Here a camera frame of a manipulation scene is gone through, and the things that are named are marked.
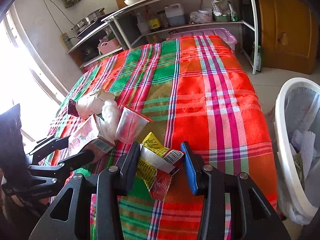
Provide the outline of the white foam net sleeve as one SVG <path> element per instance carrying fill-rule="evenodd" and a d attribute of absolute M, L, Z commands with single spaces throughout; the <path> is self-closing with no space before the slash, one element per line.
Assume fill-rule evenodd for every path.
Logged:
<path fill-rule="evenodd" d="M 293 149 L 293 161 L 301 182 L 304 182 L 309 174 L 311 164 L 317 157 L 314 147 L 316 135 L 311 131 L 300 132 L 295 130 L 291 138 Z"/>

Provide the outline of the wooden door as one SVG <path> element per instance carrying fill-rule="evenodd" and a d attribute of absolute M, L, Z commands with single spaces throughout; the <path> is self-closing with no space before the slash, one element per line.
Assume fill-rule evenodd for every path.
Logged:
<path fill-rule="evenodd" d="M 259 0 L 263 66 L 311 74 L 318 24 L 304 0 Z"/>

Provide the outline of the dark sauce bottle yellow label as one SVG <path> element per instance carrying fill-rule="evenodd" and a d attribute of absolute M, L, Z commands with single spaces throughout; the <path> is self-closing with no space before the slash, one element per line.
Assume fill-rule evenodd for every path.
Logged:
<path fill-rule="evenodd" d="M 146 11 L 146 19 L 148 21 L 148 26 L 152 32 L 161 29 L 161 23 L 158 16 L 152 12 L 150 9 Z"/>

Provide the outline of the clear oil jug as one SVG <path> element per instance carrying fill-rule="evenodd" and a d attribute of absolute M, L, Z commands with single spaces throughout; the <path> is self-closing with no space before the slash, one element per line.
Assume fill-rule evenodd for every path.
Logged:
<path fill-rule="evenodd" d="M 166 6 L 165 14 L 171 27 L 186 25 L 184 9 L 180 3 Z"/>

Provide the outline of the white metal shelf rack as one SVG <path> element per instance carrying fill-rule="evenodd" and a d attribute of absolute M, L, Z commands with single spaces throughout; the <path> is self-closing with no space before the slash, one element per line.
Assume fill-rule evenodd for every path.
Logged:
<path fill-rule="evenodd" d="M 234 20 L 231 0 L 138 0 L 109 15 L 101 16 L 68 54 L 85 72 L 87 68 L 113 53 L 143 44 L 162 42 L 186 34 L 216 35 L 232 48 L 242 40 L 229 25 L 245 25 L 258 41 L 259 23 L 255 0 L 250 0 L 253 22 Z"/>

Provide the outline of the white power strip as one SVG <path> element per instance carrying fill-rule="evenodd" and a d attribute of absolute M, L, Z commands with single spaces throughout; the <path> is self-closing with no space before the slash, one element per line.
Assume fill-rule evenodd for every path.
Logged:
<path fill-rule="evenodd" d="M 62 44 L 65 46 L 65 48 L 67 50 L 72 49 L 73 44 L 71 42 L 71 38 L 68 36 L 67 33 L 62 33 L 61 34 L 61 41 L 62 41 Z"/>

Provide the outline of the pink plastic basket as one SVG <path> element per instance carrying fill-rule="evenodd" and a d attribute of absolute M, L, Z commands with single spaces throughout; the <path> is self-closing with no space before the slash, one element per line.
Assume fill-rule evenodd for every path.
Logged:
<path fill-rule="evenodd" d="M 101 55 L 110 53 L 120 47 L 120 44 L 116 38 L 108 40 L 107 38 L 100 39 L 98 44 L 98 50 Z"/>

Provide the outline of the yellow red snack wrapper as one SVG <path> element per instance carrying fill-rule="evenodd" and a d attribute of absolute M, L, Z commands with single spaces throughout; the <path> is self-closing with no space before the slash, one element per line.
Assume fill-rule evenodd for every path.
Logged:
<path fill-rule="evenodd" d="M 169 149 L 150 132 L 140 144 L 136 176 L 142 179 L 151 198 L 165 200 L 172 176 L 184 159 L 184 152 Z"/>

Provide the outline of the steel steamer pot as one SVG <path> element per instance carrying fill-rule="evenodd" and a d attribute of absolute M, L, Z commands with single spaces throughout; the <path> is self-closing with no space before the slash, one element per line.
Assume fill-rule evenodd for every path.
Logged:
<path fill-rule="evenodd" d="M 105 8 L 100 8 L 88 14 L 86 17 L 76 23 L 71 30 L 75 31 L 77 34 L 81 33 L 85 28 L 92 25 L 99 18 L 103 17 L 105 15 L 104 10 Z"/>

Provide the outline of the white round trash bin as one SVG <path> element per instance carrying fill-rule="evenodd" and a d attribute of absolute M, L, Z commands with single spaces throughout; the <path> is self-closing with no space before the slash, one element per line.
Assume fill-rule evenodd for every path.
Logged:
<path fill-rule="evenodd" d="M 295 77 L 280 89 L 274 108 L 278 204 L 308 225 L 319 208 L 319 85 Z"/>

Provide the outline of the beige paper bag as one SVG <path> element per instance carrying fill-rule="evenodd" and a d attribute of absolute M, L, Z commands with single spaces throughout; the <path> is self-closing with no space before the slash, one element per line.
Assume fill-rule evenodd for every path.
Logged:
<path fill-rule="evenodd" d="M 76 103 L 75 109 L 78 115 L 86 120 L 92 114 L 101 114 L 102 107 L 106 100 L 115 100 L 116 96 L 104 89 L 90 92 L 82 96 Z"/>

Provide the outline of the clear plastic bag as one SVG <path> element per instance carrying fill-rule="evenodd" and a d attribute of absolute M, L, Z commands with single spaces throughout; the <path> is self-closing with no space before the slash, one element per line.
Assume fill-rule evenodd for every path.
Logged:
<path fill-rule="evenodd" d="M 120 110 L 114 100 L 106 100 L 102 107 L 102 117 L 104 120 L 104 127 L 107 130 L 110 139 L 116 140 L 116 130 L 121 117 Z"/>

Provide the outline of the green glass bottle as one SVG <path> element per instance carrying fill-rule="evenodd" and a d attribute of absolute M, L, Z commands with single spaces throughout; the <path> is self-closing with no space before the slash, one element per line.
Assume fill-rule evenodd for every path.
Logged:
<path fill-rule="evenodd" d="M 261 64 L 261 46 L 258 46 L 258 53 L 257 53 L 257 67 L 256 71 L 261 72 L 262 64 Z"/>

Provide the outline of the clear cup red lid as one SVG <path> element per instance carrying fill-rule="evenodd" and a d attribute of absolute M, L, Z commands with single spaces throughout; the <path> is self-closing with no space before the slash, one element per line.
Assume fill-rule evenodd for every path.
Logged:
<path fill-rule="evenodd" d="M 144 127 L 153 122 L 152 119 L 138 113 L 129 106 L 122 104 L 123 111 L 116 129 L 116 138 L 125 143 L 131 144 L 139 136 Z"/>

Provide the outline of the purple milk carton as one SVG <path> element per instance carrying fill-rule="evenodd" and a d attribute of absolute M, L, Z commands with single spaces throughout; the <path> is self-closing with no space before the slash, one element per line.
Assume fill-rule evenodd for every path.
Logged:
<path fill-rule="evenodd" d="M 79 113 L 76 109 L 76 101 L 72 99 L 69 99 L 69 102 L 68 102 L 68 114 L 79 117 Z"/>

